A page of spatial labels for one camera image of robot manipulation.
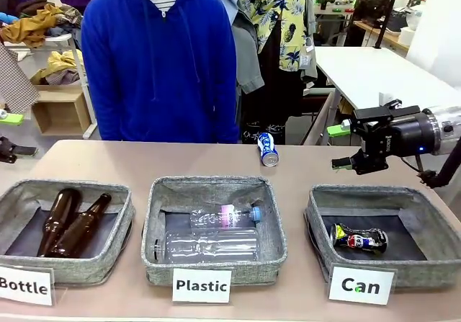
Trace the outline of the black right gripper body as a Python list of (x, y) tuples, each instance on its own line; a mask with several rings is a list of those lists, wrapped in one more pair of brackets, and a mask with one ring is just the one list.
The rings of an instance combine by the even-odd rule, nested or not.
[(373, 125), (363, 135), (363, 151), (368, 156), (415, 156), (436, 148), (429, 115), (417, 106), (388, 109), (370, 122)]

